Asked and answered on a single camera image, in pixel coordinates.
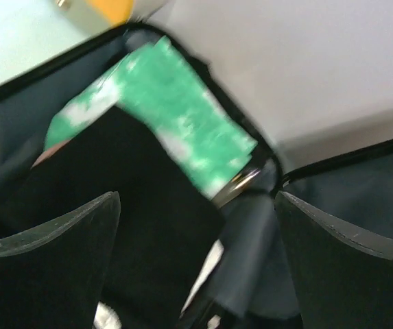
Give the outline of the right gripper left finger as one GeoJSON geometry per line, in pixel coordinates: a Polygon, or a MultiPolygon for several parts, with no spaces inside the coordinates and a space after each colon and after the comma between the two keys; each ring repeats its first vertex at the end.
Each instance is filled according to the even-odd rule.
{"type": "Polygon", "coordinates": [[[92,328],[120,210],[105,193],[0,239],[0,328],[92,328]]]}

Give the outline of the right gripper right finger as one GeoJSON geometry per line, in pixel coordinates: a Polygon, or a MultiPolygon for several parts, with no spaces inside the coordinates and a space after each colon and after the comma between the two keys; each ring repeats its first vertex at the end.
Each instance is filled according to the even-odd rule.
{"type": "Polygon", "coordinates": [[[275,199],[305,328],[393,328],[393,239],[287,192],[275,199]]]}

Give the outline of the yellow Pikachu suitcase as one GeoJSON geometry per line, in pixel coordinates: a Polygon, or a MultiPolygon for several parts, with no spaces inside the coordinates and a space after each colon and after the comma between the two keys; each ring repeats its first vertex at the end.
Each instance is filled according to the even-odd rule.
{"type": "MultiPolygon", "coordinates": [[[[0,86],[0,187],[75,138],[44,150],[51,120],[70,100],[118,59],[163,36],[170,39],[226,114],[257,141],[244,169],[257,168],[260,174],[224,206],[214,204],[225,221],[217,239],[225,240],[226,251],[207,291],[216,305],[237,316],[248,312],[252,297],[268,307],[271,318],[301,316],[275,209],[277,194],[290,193],[334,217],[393,239],[393,140],[284,174],[257,126],[212,79],[208,67],[157,27],[121,25],[0,86]]],[[[212,202],[213,197],[205,198],[212,202]]],[[[0,239],[20,232],[0,224],[0,239]]]]}

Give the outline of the black garment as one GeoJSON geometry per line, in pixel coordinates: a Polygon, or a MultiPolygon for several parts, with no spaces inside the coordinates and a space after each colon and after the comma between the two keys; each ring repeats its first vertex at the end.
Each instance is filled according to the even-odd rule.
{"type": "Polygon", "coordinates": [[[20,232],[107,192],[120,220],[102,301],[125,328],[173,328],[225,221],[139,120],[112,108],[0,187],[0,224],[20,232]]]}

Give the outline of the white fluffy towel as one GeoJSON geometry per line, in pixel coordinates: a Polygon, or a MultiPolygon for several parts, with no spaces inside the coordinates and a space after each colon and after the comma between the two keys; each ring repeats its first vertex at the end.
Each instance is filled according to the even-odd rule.
{"type": "MultiPolygon", "coordinates": [[[[201,289],[202,285],[206,282],[209,275],[213,272],[214,268],[221,260],[222,254],[224,253],[224,246],[220,240],[214,242],[210,252],[207,254],[204,264],[199,272],[198,278],[193,283],[190,293],[187,297],[186,302],[181,310],[181,315],[188,309],[190,303],[195,299],[197,292],[201,289]]],[[[100,302],[97,305],[95,318],[93,322],[93,328],[95,329],[121,329],[123,328],[119,316],[109,306],[100,302]]]]}

